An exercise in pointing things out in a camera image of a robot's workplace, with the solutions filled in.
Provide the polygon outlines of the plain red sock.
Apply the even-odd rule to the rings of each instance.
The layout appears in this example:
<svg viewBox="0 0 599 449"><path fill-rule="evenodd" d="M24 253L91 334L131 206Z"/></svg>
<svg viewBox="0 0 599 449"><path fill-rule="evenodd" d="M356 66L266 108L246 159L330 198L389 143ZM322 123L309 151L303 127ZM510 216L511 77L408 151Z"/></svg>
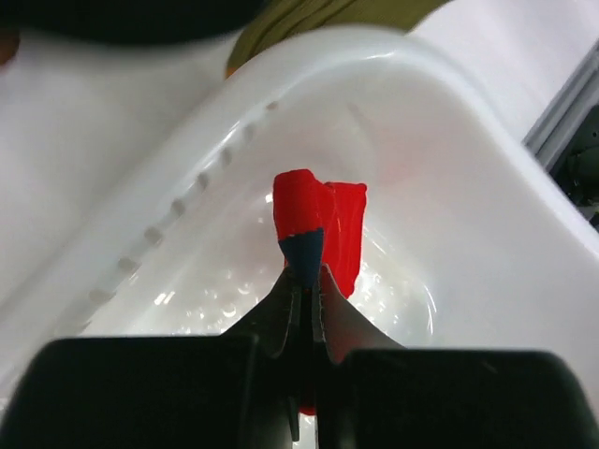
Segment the plain red sock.
<svg viewBox="0 0 599 449"><path fill-rule="evenodd" d="M367 342L371 323L349 298L362 256L363 183L318 180L308 169L277 175L273 221L285 264L269 299L284 313L274 354L300 413L315 415L325 367Z"/></svg>

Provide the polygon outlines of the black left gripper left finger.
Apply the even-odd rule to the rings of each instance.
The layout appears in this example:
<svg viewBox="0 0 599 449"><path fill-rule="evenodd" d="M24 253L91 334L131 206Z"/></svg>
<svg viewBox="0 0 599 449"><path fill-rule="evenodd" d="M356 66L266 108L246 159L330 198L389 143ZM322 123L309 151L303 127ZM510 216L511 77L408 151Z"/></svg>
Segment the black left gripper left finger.
<svg viewBox="0 0 599 449"><path fill-rule="evenodd" d="M1 422L5 448L289 448L288 365L300 290L289 270L218 336L65 338L29 363Z"/></svg>

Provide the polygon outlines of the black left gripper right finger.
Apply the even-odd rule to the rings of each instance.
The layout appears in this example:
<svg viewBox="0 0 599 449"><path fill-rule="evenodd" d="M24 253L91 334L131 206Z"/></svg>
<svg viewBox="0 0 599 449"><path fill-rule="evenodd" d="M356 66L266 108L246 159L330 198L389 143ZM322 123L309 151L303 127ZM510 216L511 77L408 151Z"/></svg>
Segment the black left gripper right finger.
<svg viewBox="0 0 599 449"><path fill-rule="evenodd" d="M313 298L320 448L594 448L598 425L569 367L540 351L408 349L321 268Z"/></svg>

